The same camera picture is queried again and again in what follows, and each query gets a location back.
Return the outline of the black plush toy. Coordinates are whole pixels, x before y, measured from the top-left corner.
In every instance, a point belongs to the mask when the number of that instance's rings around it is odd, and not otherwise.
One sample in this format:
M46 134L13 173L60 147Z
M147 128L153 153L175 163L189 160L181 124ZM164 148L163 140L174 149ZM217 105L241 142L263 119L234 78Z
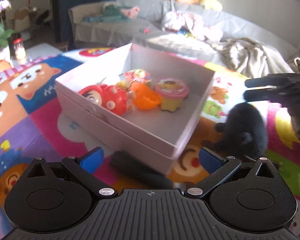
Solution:
M212 143L202 141L202 146L216 153L232 155L241 161L257 161L265 157L268 148L268 134L259 111L247 102L235 105L225 123L214 126L222 134L221 140Z

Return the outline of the black cylinder roll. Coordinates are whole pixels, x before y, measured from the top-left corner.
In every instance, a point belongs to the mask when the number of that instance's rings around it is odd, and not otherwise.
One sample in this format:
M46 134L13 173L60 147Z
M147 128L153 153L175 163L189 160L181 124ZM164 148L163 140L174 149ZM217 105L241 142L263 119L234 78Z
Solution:
M153 189L173 189L171 180L135 159L126 151L115 151L110 158L109 164L122 174L138 180Z

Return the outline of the red doll figure toy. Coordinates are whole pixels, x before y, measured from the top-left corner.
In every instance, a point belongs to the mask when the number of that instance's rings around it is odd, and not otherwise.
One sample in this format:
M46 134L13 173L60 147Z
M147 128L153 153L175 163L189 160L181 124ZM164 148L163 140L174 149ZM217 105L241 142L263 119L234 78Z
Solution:
M115 85L90 85L81 89L78 94L117 115L123 115L128 109L127 93Z

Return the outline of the pink yellow cup toy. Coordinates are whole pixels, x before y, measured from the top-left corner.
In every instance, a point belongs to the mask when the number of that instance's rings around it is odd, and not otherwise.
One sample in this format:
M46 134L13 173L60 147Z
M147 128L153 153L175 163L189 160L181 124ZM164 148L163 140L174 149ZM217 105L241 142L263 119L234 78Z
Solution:
M169 112L179 109L190 92L184 81L172 77L159 79L153 89L161 100L161 110Z

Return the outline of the pink cardboard box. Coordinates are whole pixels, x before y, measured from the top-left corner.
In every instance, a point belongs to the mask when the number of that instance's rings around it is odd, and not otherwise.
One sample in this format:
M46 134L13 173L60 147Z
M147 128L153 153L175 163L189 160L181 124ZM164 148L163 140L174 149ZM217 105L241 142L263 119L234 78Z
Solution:
M152 83L162 78L184 81L190 91L181 107L175 112L134 108L117 115L79 94L106 77L121 77L136 68L148 72ZM83 63L55 83L66 116L113 150L128 151L154 170L169 174L198 124L213 76L202 65L131 43Z

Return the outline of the orange pumpkin bottle toy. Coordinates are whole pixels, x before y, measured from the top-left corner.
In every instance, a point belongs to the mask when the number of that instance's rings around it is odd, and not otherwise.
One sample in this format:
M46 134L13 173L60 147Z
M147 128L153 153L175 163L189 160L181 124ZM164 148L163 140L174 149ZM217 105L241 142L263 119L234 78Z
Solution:
M140 110L150 110L161 104L158 94L147 85L140 82L133 82L130 90L134 93L133 103Z

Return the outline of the red green toy camera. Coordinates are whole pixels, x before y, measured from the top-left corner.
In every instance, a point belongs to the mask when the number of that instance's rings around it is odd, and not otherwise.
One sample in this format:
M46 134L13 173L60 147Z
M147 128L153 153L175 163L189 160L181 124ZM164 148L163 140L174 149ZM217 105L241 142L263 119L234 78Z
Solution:
M148 87L151 86L151 76L148 72L143 69L133 69L125 72L124 77L126 81L131 84L133 82L143 83Z

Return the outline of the beige blanket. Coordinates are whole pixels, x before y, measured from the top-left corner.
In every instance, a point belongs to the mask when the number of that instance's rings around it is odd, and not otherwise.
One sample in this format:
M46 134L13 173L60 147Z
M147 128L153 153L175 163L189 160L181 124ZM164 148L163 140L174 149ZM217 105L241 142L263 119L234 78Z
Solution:
M231 38L212 43L226 66L241 75L255 79L270 74L300 74L300 57L286 61L277 49L249 38Z

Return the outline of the colourful cartoon play mat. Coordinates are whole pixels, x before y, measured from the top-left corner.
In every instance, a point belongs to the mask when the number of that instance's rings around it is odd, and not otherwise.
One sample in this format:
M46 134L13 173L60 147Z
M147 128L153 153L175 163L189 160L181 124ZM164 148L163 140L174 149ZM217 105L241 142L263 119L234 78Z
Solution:
M212 128L215 123L224 121L226 113L238 102L245 80L243 75L220 65L206 62L204 66L215 72L212 94L184 153L168 176L186 185L207 176L199 164L198 151L201 147L211 147L220 138ZM0 118L0 158L7 155L13 158L0 164L0 239L11 230L3 210L6 195L35 155L43 155L47 161L59 161L70 153L84 154L100 146L99 141L63 114L53 76L38 82L35 90L30 100L13 95L16 108ZM285 109L267 102L258 102L255 106L267 123L267 155L279 164L281 176L298 201L299 210L290 229L300 236L300 142L292 131Z

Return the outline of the pink white clothes pile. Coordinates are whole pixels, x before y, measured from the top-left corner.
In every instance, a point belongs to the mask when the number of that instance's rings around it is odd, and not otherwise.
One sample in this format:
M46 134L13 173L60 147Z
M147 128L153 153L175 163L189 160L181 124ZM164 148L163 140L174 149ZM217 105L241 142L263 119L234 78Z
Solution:
M185 10L167 12L162 19L161 27L163 30L174 32L184 29L200 41L220 42L223 37L223 31L220 28L205 25L203 16Z

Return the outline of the red lid glass jar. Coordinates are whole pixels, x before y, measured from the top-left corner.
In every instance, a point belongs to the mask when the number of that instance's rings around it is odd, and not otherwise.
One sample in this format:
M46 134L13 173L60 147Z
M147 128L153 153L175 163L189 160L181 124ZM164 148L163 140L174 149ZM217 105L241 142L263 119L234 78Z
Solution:
M15 57L18 61L23 61L26 59L26 51L24 48L23 40L22 38L17 38L13 41L14 51L15 51Z

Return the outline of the grey sofa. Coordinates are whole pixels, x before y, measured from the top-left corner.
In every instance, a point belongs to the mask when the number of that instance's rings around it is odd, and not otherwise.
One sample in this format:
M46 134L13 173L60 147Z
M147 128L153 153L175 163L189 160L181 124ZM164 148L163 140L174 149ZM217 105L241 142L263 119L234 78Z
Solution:
M173 0L115 0L69 9L74 42L83 46L144 47L219 60L210 44L248 38L276 49L286 60L298 49L275 34L227 12Z

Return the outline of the green clothes on sofa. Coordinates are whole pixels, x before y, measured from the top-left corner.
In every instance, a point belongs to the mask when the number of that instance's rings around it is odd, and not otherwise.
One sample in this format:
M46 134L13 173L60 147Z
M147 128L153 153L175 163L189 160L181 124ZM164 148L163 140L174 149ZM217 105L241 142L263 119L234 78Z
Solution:
M89 23L106 23L106 22L127 22L138 18L140 8L134 7L118 7L116 5L106 5L102 14L95 16L86 16L84 22Z

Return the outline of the dining chair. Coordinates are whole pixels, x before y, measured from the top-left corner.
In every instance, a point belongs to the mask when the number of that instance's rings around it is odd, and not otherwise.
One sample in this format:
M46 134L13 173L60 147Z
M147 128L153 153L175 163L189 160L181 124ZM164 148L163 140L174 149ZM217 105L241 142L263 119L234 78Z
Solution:
M14 13L14 31L21 33L31 27L30 12L28 8L19 9Z

